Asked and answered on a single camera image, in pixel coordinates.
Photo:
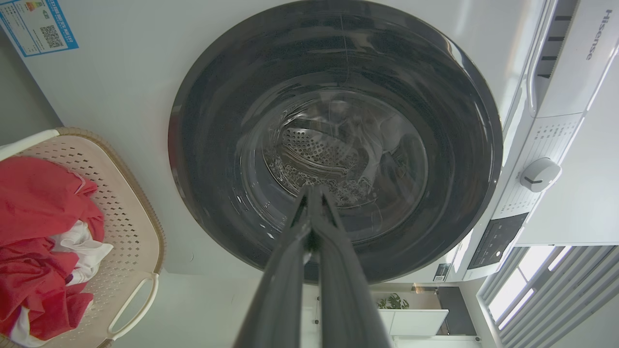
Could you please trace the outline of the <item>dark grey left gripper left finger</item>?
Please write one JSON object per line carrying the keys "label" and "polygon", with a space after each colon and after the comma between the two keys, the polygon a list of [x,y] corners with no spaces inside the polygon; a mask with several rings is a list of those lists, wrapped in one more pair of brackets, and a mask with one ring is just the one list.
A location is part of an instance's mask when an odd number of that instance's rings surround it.
{"label": "dark grey left gripper left finger", "polygon": [[235,348],[298,348],[311,188],[303,188],[254,295]]}

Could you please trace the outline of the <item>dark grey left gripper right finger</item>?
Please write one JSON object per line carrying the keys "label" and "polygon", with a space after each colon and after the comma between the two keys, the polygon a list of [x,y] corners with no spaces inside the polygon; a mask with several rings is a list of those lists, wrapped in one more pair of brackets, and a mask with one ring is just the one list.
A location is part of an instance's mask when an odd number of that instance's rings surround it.
{"label": "dark grey left gripper right finger", "polygon": [[389,348],[362,266],[323,187],[312,187],[312,238],[319,264],[322,346]]}

